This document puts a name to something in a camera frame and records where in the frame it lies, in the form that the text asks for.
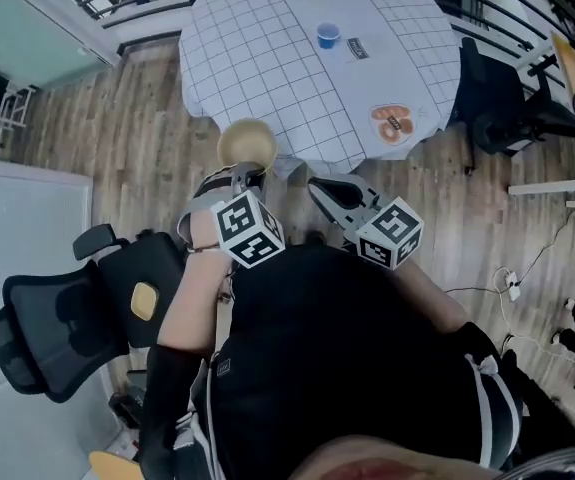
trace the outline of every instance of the black mesh chair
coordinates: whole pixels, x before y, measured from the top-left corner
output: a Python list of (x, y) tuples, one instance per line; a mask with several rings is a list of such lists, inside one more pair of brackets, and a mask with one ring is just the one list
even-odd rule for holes
[(478, 53), (472, 38), (464, 38), (460, 49), (460, 85), (450, 124), (463, 121), (471, 163), (476, 168), (474, 149), (487, 154), (516, 154), (544, 134), (575, 137), (575, 115), (553, 101), (547, 77), (538, 72), (539, 89), (525, 99), (523, 84), (510, 65)]
[[(44, 393), (65, 402), (98, 368), (129, 346), (149, 347), (178, 288), (183, 256), (166, 233), (116, 239), (108, 224), (83, 233), (76, 259), (110, 246), (119, 249), (56, 276), (13, 276), (3, 285), (0, 368), (22, 394)], [(149, 320), (132, 312), (138, 283), (158, 298)]]

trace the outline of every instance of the black sleeve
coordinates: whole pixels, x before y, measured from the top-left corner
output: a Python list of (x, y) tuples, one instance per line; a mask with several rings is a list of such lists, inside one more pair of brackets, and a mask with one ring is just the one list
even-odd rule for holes
[(173, 480), (175, 423), (187, 413), (201, 357), (161, 345), (147, 355), (147, 392), (140, 429), (140, 468), (146, 480)]
[(456, 332), (444, 335), (447, 344), (463, 356), (471, 354), (476, 363), (492, 356), (500, 364), (500, 356), (494, 342), (475, 323), (467, 322)]

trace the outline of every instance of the white wall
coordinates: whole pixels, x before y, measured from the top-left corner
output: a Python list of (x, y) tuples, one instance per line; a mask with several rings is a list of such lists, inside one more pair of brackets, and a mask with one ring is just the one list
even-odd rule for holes
[[(80, 267), (71, 244), (90, 214), (90, 179), (0, 162), (0, 307), (6, 277)], [(55, 404), (16, 393), (0, 371), (0, 480), (80, 480), (87, 473), (89, 452), (106, 448), (119, 431), (104, 375)]]
[(71, 0), (0, 0), (0, 72), (21, 85), (117, 65), (118, 44)]

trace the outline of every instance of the floor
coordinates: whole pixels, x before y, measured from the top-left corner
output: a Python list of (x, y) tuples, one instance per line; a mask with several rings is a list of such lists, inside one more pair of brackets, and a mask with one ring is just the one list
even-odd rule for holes
[[(207, 118), (184, 109), (175, 41), (131, 49), (121, 66), (61, 89), (39, 94), (29, 124), (4, 155), (49, 169), (94, 178), (94, 223), (111, 222), (127, 238), (151, 227), (174, 233), (176, 218), (203, 176), (217, 167), (219, 131)], [(510, 182), (562, 180), (574, 174), (573, 142), (552, 139), (513, 160), (478, 155), (479, 168), (463, 175), (468, 162), (462, 129), (440, 133), (417, 146), (406, 161), (367, 161), (358, 173), (377, 189), (402, 196), (425, 220), (421, 267), (451, 295), (500, 346), (507, 334), (492, 274), (501, 266), (529, 268), (562, 226), (568, 212), (563, 195), (509, 197)], [(332, 229), (309, 198), (309, 173), (300, 168), (287, 184), (272, 178), (268, 205), (298, 240), (307, 228)], [(570, 325), (562, 308), (575, 298), (575, 214), (529, 271), (515, 304), (503, 301), (516, 334), (520, 366), (575, 414), (575, 366), (544, 353), (549, 336)], [(558, 347), (556, 353), (562, 352)], [(142, 367), (144, 354), (114, 365), (117, 382), (129, 367)]]

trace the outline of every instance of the hand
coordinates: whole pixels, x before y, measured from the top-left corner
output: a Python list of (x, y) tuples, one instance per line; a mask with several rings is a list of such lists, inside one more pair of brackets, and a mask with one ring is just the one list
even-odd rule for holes
[(218, 243), (218, 233), (214, 214), (210, 209), (199, 210), (191, 214), (189, 229), (194, 249)]

